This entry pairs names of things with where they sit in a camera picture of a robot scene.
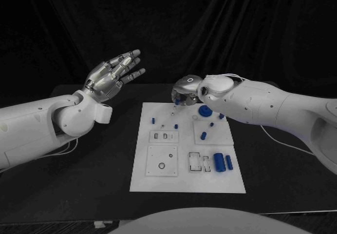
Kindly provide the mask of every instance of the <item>blue cylinder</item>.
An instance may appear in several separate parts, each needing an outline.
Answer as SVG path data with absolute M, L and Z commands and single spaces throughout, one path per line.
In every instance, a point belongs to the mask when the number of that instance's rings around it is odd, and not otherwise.
M 202 137 L 201 137 L 201 139 L 202 139 L 202 140 L 205 140 L 206 135 L 208 135 L 208 133 L 206 133 L 206 132 L 203 132 L 203 133 L 202 133 Z
M 216 163 L 216 171 L 218 172 L 225 172 L 227 171 L 227 165 L 225 165 L 225 160 L 224 160 L 224 154 L 222 153 L 215 154 L 215 163 Z
M 203 106 L 199 107 L 199 114 L 203 117 L 212 116 L 212 113 L 214 113 L 214 111 L 209 109 L 209 107 L 206 105 L 203 105 Z
M 234 170 L 234 165 L 232 165 L 232 160 L 231 160 L 231 156 L 227 155 L 227 165 L 228 165 L 228 169 Z

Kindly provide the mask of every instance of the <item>black background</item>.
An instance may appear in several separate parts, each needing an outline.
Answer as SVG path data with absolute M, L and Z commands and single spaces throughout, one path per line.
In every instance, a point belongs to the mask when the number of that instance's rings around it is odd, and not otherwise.
M 28 0 L 2 9 L 2 106 L 83 84 L 103 60 L 134 49 L 147 69 L 134 83 L 237 73 L 337 96 L 333 0 Z

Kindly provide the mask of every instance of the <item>black table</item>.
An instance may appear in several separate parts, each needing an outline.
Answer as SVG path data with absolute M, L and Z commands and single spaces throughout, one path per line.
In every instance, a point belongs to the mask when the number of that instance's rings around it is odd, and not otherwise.
M 170 102 L 173 84 L 129 84 L 106 102 L 108 125 L 95 123 L 77 150 L 28 162 L 0 177 L 0 223 L 136 219 L 185 207 L 257 214 L 337 210 L 337 175 L 310 154 L 278 144 L 260 126 L 228 118 L 247 194 L 129 192 L 143 102 Z M 62 85 L 52 96 L 81 85 Z M 303 149 L 290 133 L 267 127 Z

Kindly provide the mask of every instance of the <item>robotic hand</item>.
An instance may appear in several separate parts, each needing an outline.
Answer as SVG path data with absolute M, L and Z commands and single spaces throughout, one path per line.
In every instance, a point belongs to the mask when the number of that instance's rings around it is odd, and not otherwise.
M 337 174 L 337 99 L 293 94 L 248 79 L 237 82 L 232 76 L 202 79 L 188 75 L 173 87 L 173 102 L 193 105 L 199 98 L 215 112 L 237 121 L 290 132 Z M 180 101 L 180 94 L 188 96 L 186 101 Z
M 42 157 L 87 134 L 95 121 L 110 123 L 113 108 L 103 102 L 146 72 L 140 69 L 124 76 L 142 61 L 140 53 L 134 50 L 103 62 L 72 95 L 0 109 L 0 168 Z

